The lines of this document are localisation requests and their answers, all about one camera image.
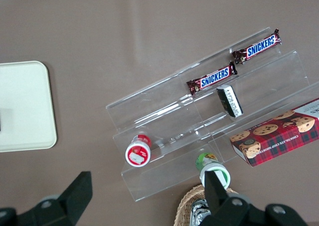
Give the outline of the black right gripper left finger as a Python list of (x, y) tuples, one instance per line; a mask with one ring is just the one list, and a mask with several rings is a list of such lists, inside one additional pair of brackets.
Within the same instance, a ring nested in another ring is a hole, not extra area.
[(2, 226), (74, 226), (93, 196), (92, 175), (82, 171), (60, 195), (48, 196), (18, 215), (12, 207), (0, 209)]

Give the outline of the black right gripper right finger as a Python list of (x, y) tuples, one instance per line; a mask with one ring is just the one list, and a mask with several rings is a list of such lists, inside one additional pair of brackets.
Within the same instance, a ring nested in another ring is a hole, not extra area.
[(213, 171), (205, 172), (205, 199), (211, 215), (202, 226), (306, 226), (293, 208), (268, 204), (262, 211), (240, 197), (229, 196)]

